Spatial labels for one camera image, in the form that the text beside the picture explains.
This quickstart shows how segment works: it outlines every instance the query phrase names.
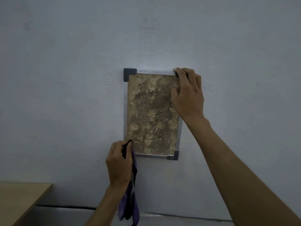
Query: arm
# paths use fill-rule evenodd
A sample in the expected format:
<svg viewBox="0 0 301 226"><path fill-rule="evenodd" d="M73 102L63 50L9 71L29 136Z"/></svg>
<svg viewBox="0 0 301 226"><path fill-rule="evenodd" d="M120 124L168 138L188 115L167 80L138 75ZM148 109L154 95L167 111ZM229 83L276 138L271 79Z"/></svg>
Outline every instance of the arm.
<svg viewBox="0 0 301 226"><path fill-rule="evenodd" d="M234 224L301 225L297 215L231 151L204 118L201 76L187 68L174 71L180 77L181 92L172 88L172 102L197 140Z"/></svg>
<svg viewBox="0 0 301 226"><path fill-rule="evenodd" d="M110 226L118 204L121 201L132 174L132 143L126 148L126 158L121 153L121 146L127 141L113 143L106 159L109 171L110 185L106 190L97 209L85 226Z"/></svg>

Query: brown weathered panel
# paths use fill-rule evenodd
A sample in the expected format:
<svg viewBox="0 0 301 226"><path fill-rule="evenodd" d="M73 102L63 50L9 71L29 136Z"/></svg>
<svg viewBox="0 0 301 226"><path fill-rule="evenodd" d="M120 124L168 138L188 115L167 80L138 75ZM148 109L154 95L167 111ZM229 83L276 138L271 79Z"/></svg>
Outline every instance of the brown weathered panel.
<svg viewBox="0 0 301 226"><path fill-rule="evenodd" d="M173 155L179 116L171 103L171 86L179 79L170 75L130 75L127 100L127 139L135 153Z"/></svg>

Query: purple cloth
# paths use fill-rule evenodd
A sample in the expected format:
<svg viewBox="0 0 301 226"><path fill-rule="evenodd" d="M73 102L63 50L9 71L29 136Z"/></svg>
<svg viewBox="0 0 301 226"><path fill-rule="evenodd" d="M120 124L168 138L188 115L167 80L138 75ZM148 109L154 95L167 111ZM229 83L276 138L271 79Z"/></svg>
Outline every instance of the purple cloth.
<svg viewBox="0 0 301 226"><path fill-rule="evenodd" d="M122 149L122 156L126 158L126 147L132 140L129 140L125 145L123 145ZM133 218L132 226L137 226L140 218L139 209L135 197L135 180L137 174L137 162L132 148L132 158L133 158L133 165L132 165L132 178L126 189L126 193L124 194L123 198L121 199L118 205L118 217L119 220L126 220Z"/></svg>

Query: light wood tabletop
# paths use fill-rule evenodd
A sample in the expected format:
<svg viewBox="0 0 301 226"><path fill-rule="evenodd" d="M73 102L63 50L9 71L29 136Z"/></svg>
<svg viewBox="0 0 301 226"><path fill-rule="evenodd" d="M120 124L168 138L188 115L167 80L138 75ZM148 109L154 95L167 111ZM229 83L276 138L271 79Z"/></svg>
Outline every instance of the light wood tabletop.
<svg viewBox="0 0 301 226"><path fill-rule="evenodd" d="M0 182L0 225L18 225L51 188L51 183Z"/></svg>

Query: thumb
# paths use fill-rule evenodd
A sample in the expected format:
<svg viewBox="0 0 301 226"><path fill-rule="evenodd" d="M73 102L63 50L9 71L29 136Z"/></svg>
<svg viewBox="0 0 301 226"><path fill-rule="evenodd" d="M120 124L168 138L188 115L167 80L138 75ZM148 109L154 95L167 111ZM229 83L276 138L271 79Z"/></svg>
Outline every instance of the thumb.
<svg viewBox="0 0 301 226"><path fill-rule="evenodd" d="M126 146L126 160L132 159L132 142L130 141Z"/></svg>
<svg viewBox="0 0 301 226"><path fill-rule="evenodd" d="M174 101L178 98L178 89L179 87L177 85L172 85L171 87L171 102L174 103Z"/></svg>

